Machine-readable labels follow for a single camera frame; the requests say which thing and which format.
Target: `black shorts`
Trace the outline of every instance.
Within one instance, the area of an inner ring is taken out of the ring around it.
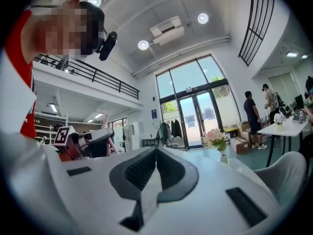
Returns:
[[[258,134],[258,131],[262,129],[261,127],[261,124],[256,120],[256,121],[253,121],[253,122],[249,122],[250,124],[250,134],[251,135],[255,135],[255,134]]]

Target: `air conditioner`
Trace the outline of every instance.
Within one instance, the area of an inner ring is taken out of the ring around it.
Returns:
[[[165,20],[150,29],[155,36],[153,39],[154,44],[161,46],[185,35],[185,29],[181,25],[179,17],[173,17]]]

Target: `potted plant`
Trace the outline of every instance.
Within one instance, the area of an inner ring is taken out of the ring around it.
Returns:
[[[221,162],[225,164],[228,163],[227,156],[225,154],[227,144],[225,142],[226,134],[224,132],[221,132],[220,129],[213,129],[204,135],[203,140],[206,147],[214,146],[221,153]]]
[[[276,113],[274,115],[274,122],[276,123],[277,131],[283,131],[284,126],[283,122],[285,121],[286,117],[281,113]]]

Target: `tree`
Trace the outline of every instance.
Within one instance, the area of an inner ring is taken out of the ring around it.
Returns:
[[[212,78],[212,82],[224,79],[222,76],[211,76],[211,78]]]
[[[171,102],[166,102],[166,103],[163,103],[162,104],[163,106],[163,112],[175,112],[175,111],[178,111],[178,108],[177,106],[174,105],[174,102],[171,101]]]
[[[218,77],[218,76],[215,76],[215,77],[212,76],[211,78],[212,78],[212,82],[224,79],[223,77]],[[217,88],[212,89],[212,91],[213,91],[215,98],[224,97],[230,94],[228,86],[217,87]]]

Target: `door frame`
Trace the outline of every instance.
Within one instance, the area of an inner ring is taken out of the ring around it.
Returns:
[[[177,99],[177,105],[178,105],[178,109],[179,109],[179,114],[181,116],[181,125],[182,125],[182,129],[183,129],[183,135],[184,135],[184,141],[185,141],[186,149],[203,148],[203,145],[202,144],[201,145],[193,145],[193,146],[189,145],[187,131],[186,131],[185,118],[184,118],[184,114],[182,112],[180,101],[188,99],[188,98],[192,98],[192,102],[193,102],[195,113],[196,113],[196,118],[198,121],[198,128],[200,131],[200,135],[202,137],[203,131],[205,130],[207,132],[208,130],[206,130],[205,126],[204,126],[204,119],[203,119],[201,107],[199,105],[197,96],[199,96],[201,94],[205,94],[205,93],[208,93],[210,96],[219,129],[221,130],[221,132],[224,132],[220,111],[219,111],[219,108],[218,108],[218,105],[217,105],[217,102],[216,102],[216,99],[214,97],[212,89],[208,89],[206,91],[202,91],[202,92],[195,93],[195,94],[192,94],[192,95],[189,95],[186,97],[179,98],[179,99]]]

